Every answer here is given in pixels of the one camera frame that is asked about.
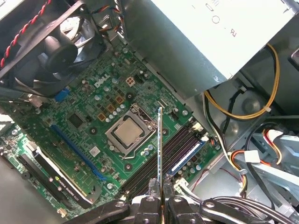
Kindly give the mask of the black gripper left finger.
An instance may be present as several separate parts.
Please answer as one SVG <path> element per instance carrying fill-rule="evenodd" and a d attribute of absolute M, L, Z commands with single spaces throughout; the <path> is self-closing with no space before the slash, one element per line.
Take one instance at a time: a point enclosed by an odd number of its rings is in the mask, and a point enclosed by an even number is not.
<path fill-rule="evenodd" d="M 161 190 L 159 181 L 149 181 L 149 194 L 132 202 L 114 199 L 78 217 L 68 224 L 158 224 L 161 221 Z"/>

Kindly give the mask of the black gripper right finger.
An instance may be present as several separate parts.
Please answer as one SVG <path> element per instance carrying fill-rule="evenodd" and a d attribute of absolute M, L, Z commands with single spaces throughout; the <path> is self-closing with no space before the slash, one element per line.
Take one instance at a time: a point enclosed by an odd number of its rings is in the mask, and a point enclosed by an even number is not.
<path fill-rule="evenodd" d="M 205 200 L 194 209 L 185 197 L 175 195 L 170 181 L 164 181 L 165 209 L 168 210 L 167 224 L 266 224 L 267 221 L 246 211 L 213 201 Z"/>

